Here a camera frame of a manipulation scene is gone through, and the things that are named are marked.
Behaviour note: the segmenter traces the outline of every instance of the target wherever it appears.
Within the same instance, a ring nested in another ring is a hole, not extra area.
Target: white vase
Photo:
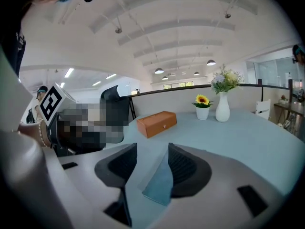
[[[228,104],[228,93],[219,93],[220,100],[216,109],[216,120],[226,122],[230,117],[230,108]]]
[[[197,118],[199,120],[206,120],[208,118],[209,112],[210,112],[210,107],[208,107],[208,108],[197,108],[196,107]]]

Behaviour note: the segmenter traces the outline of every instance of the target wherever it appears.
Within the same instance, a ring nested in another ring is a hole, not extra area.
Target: sunflower
[[[206,96],[197,95],[196,102],[199,103],[199,104],[208,105],[210,101],[208,100],[208,98]]]

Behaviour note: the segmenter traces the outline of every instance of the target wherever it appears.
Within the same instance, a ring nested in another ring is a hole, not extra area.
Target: wooden box
[[[139,132],[147,138],[157,135],[175,124],[177,124],[176,114],[168,111],[162,111],[137,120]]]

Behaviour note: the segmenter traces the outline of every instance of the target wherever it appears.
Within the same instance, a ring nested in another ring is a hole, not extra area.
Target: bracelet
[[[42,143],[45,147],[48,147],[48,145],[46,145],[46,143],[44,142],[43,138],[42,138],[42,131],[41,131],[41,123],[42,121],[39,122],[39,134],[40,134],[40,138],[42,140]]]

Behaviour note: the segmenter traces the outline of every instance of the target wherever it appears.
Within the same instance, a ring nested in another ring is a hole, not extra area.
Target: blue cloth
[[[164,206],[168,206],[171,202],[172,188],[173,175],[168,165],[168,152],[166,152],[158,169],[142,193],[145,197]]]

